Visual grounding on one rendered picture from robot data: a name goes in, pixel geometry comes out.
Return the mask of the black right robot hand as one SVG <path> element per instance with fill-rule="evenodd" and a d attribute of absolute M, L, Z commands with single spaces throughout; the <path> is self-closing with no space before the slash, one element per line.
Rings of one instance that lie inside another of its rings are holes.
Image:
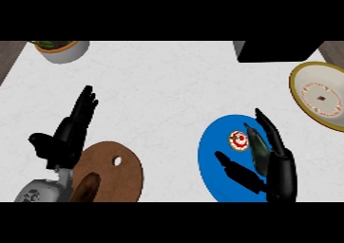
<path fill-rule="evenodd" d="M 245 128 L 254 167 L 259 174 L 268 178 L 268 181 L 263 181 L 257 174 L 231 160 L 220 151 L 216 151 L 216 157 L 228 177 L 256 194 L 265 192 L 268 194 L 268 202 L 296 203 L 299 197 L 299 173 L 294 154 L 285 147 L 276 126 L 260 109 L 256 109 L 256 120 L 266 130 L 272 150 L 266 149 L 257 130 L 248 124 Z"/>

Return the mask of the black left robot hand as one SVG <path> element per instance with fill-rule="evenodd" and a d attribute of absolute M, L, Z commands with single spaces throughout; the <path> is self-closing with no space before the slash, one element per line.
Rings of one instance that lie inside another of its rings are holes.
<path fill-rule="evenodd" d="M 64 118 L 55 135 L 34 133 L 30 136 L 37 156 L 46 160 L 49 170 L 73 169 L 79 163 L 98 105 L 93 87 L 88 85 L 77 98 L 73 113 Z"/>

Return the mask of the red and white cupcake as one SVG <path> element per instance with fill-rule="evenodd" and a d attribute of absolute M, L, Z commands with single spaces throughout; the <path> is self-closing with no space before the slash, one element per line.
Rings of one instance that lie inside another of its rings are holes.
<path fill-rule="evenodd" d="M 245 152 L 248 149 L 248 136 L 242 131 L 234 131 L 229 135 L 229 144 L 237 152 Z"/>

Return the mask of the blue plate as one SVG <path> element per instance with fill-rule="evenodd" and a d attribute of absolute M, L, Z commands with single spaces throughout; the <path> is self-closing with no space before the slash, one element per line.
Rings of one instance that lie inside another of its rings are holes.
<path fill-rule="evenodd" d="M 198 163 L 201 176 L 209 190 L 219 202 L 268 201 L 268 194 L 265 192 L 256 194 L 241 185 L 241 183 L 228 177 L 225 167 L 216 157 L 216 151 L 220 151 L 229 159 L 242 165 L 251 172 L 257 172 L 253 162 L 251 148 L 248 148 L 245 152 L 237 152 L 229 144 L 229 135 L 234 131 L 247 133 L 245 124 L 257 130 L 266 145 L 272 148 L 268 133 L 262 124 L 253 117 L 245 115 L 228 115 L 220 117 L 206 129 L 200 141 Z"/>

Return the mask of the white bowl with yellow rim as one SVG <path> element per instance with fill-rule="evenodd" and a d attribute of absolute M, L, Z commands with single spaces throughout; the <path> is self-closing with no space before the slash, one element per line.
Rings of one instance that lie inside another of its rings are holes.
<path fill-rule="evenodd" d="M 290 75 L 290 90 L 307 116 L 344 132 L 344 68 L 325 62 L 300 64 Z"/>

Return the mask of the brown oblong food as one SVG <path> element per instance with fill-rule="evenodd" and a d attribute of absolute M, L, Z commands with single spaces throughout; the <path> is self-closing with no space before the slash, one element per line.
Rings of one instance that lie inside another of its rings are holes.
<path fill-rule="evenodd" d="M 92 172 L 73 186 L 71 202 L 93 202 L 101 188 L 101 175 Z"/>

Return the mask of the round brown wooden cutting board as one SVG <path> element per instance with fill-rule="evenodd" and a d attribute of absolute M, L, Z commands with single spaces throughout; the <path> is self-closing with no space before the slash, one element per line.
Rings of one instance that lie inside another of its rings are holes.
<path fill-rule="evenodd" d="M 132 150 L 116 141 L 102 141 L 82 153 L 73 169 L 73 188 L 91 173 L 101 175 L 96 202 L 136 202 L 144 188 L 144 168 Z"/>

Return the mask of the white pot with green plant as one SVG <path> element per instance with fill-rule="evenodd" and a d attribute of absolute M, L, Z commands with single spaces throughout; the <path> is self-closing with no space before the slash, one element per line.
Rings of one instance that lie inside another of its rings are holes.
<path fill-rule="evenodd" d="M 36 49 L 54 64 L 68 64 L 86 54 L 89 47 L 89 41 L 71 41 L 61 48 L 43 49 L 40 46 L 36 46 Z"/>

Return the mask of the black box appliance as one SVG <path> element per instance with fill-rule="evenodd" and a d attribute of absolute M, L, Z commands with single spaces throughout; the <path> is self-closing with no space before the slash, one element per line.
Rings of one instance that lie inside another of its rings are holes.
<path fill-rule="evenodd" d="M 235 41 L 241 63 L 301 62 L 318 50 L 324 41 Z"/>

